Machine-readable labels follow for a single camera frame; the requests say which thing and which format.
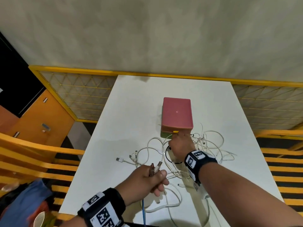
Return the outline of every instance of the pink box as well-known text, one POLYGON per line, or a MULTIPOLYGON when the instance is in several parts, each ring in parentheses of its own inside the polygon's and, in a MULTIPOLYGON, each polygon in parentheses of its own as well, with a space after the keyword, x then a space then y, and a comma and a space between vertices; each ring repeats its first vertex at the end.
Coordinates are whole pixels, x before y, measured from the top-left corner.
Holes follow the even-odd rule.
POLYGON ((193 127, 190 99, 164 97, 161 133, 183 131, 190 134, 193 127))

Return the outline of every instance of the wristband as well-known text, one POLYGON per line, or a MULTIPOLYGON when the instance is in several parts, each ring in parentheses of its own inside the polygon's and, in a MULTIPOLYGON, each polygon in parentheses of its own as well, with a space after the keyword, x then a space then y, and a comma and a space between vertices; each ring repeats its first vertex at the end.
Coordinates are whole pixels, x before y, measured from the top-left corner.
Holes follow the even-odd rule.
POLYGON ((120 193, 109 188, 85 202, 78 216, 84 219, 87 227, 120 227, 124 224, 124 211, 125 203, 120 193))
POLYGON ((199 180, 200 168, 203 165, 210 162, 218 163, 216 157, 201 150, 194 150, 186 155, 184 164, 188 169, 191 178, 195 181, 195 183, 200 185, 201 183, 199 180))

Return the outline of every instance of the hand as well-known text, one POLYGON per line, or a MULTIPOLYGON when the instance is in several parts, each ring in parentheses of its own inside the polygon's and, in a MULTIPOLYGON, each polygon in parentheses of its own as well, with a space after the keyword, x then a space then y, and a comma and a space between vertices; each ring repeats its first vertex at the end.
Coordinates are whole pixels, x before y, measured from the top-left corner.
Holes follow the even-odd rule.
POLYGON ((154 176, 149 177, 150 166, 142 165, 135 169, 131 175, 115 189, 122 196, 126 206, 144 199, 149 193, 157 197, 164 191, 164 185, 168 185, 166 170, 158 171, 154 176))
POLYGON ((184 161, 186 155, 196 149, 191 136, 181 131, 173 133, 172 139, 169 141, 169 146, 176 158, 180 161, 184 161))

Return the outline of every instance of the left hand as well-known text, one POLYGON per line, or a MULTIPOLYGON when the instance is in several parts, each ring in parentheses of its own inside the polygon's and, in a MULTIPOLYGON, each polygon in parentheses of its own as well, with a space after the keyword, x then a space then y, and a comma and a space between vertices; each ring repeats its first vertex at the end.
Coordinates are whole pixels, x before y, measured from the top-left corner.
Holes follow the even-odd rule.
POLYGON ((144 199, 150 192, 159 197, 160 192, 164 191, 164 185, 169 184, 166 170, 160 170, 154 176, 149 177, 149 167, 146 165, 138 167, 127 179, 115 187, 126 206, 144 199))

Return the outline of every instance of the person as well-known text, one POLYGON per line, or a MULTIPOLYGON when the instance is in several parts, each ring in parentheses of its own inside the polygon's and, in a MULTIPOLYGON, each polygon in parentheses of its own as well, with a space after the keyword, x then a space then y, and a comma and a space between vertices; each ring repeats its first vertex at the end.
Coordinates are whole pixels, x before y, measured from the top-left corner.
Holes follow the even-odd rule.
MULTIPOLYGON (((182 132, 172 136, 169 145, 179 160, 185 160, 195 145, 190 135, 182 132)), ((215 162, 199 169, 199 181, 231 227, 294 227, 303 226, 303 217, 285 203, 269 194, 246 178, 215 162)), ((165 170, 149 177, 149 166, 141 166, 115 189, 125 206, 144 199, 150 192, 160 196, 166 179, 165 170)), ((86 227, 85 221, 76 216, 61 227, 86 227)))

